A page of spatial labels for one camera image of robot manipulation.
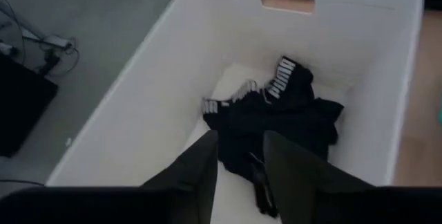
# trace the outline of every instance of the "gray floor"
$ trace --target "gray floor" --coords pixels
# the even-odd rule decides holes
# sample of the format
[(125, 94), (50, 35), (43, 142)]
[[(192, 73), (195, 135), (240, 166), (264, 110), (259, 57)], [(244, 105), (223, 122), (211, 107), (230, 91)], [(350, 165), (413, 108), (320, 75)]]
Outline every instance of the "gray floor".
[[(16, 12), (45, 33), (75, 37), (81, 60), (66, 76), (50, 78), (59, 85), (59, 93), (20, 152), (0, 159), (0, 179), (46, 181), (67, 139), (77, 135), (169, 1), (9, 0)], [(42, 63), (37, 45), (27, 42), (26, 52), (28, 68)], [(72, 61), (64, 57), (59, 69)]]

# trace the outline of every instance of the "black cable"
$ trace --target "black cable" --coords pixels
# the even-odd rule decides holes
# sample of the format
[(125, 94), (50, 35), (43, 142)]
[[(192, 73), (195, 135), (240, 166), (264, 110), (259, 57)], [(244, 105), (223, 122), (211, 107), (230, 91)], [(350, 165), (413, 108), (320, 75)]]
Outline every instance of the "black cable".
[(15, 23), (17, 24), (17, 27), (19, 27), (19, 32), (21, 36), (21, 45), (23, 46), (23, 60), (21, 61), (21, 65), (24, 65), (26, 62), (26, 46), (25, 46), (25, 37), (23, 36), (23, 33), (21, 31), (19, 20), (17, 19), (17, 16), (15, 14), (14, 9), (12, 9), (12, 6), (8, 2), (8, 0), (5, 0), (6, 4), (8, 5), (9, 9), (11, 9), (12, 17), (14, 18)]
[[(61, 57), (61, 56), (63, 55), (63, 53), (64, 53), (65, 55), (72, 55), (72, 54), (75, 53), (76, 56), (75, 56), (74, 64), (73, 64), (68, 70), (66, 70), (66, 71), (63, 71), (63, 72), (60, 72), (60, 73), (49, 73), (49, 74), (47, 74), (47, 76), (57, 77), (57, 76), (67, 75), (69, 72), (71, 72), (71, 71), (72, 71), (72, 70), (78, 65), (78, 61), (80, 60), (80, 52), (77, 50), (77, 40), (75, 39), (75, 37), (71, 37), (69, 40), (70, 40), (72, 46), (69, 47), (69, 48), (67, 48), (66, 50), (61, 50), (62, 53), (59, 53), (58, 56)], [(53, 48), (53, 47), (52, 47), (52, 48), (45, 48), (43, 42), (39, 43), (39, 48), (40, 48), (40, 50), (42, 50), (42, 51), (44, 51), (44, 52), (46, 52), (46, 51), (48, 51), (48, 50), (51, 50), (51, 49), (59, 50), (59, 49), (57, 49), (57, 48)], [(38, 66), (38, 67), (36, 67), (36, 68), (33, 68), (33, 71), (35, 71), (35, 72), (37, 73), (37, 71), (38, 71), (41, 67), (43, 67), (43, 65)]]
[(0, 183), (26, 183), (26, 184), (38, 185), (38, 186), (45, 187), (45, 185), (43, 183), (32, 182), (29, 180), (0, 179)]
[(73, 53), (75, 53), (77, 55), (75, 56), (74, 64), (68, 70), (61, 72), (61, 73), (49, 73), (49, 76), (63, 76), (63, 75), (69, 74), (69, 72), (71, 72), (78, 64), (78, 61), (80, 60), (80, 52), (76, 48), (72, 49), (72, 52), (70, 52), (70, 53), (67, 53), (65, 51), (65, 54), (67, 54), (67, 55), (70, 55)]

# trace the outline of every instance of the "laundry basket handle hole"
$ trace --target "laundry basket handle hole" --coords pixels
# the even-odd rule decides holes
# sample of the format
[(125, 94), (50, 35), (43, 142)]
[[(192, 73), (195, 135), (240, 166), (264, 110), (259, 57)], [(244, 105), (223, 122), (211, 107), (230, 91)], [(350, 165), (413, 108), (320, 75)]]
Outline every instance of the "laundry basket handle hole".
[(314, 0), (261, 0), (261, 3), (266, 8), (303, 13), (312, 13), (315, 8)]

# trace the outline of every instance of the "clothing pile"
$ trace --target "clothing pile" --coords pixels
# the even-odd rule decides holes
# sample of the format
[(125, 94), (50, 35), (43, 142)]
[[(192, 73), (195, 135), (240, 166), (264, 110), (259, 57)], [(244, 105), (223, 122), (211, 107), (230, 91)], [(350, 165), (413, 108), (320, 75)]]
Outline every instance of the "clothing pile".
[(334, 123), (343, 106), (315, 99), (312, 82), (309, 69), (282, 57), (264, 88), (247, 80), (228, 100), (203, 100), (204, 121), (218, 131), (218, 159), (228, 171), (254, 184), (263, 214), (278, 214), (265, 176), (264, 132), (276, 131), (324, 160), (329, 145), (338, 139)]

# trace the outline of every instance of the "white plastic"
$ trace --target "white plastic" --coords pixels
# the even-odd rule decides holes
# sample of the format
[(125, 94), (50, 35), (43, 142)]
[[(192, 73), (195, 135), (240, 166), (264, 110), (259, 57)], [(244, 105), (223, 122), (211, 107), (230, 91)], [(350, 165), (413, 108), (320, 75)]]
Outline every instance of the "white plastic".
[[(48, 184), (141, 185), (202, 135), (203, 97), (226, 98), (247, 78), (264, 83), (281, 55), (311, 69), (321, 97), (345, 105), (330, 162), (369, 183), (391, 184), (422, 0), (314, 1), (307, 14), (261, 0), (173, 0)], [(239, 185), (221, 183), (227, 177)], [(230, 187), (239, 189), (218, 198), (248, 194), (258, 212), (251, 185), (221, 168), (218, 188)], [(255, 221), (216, 209), (220, 223)]]

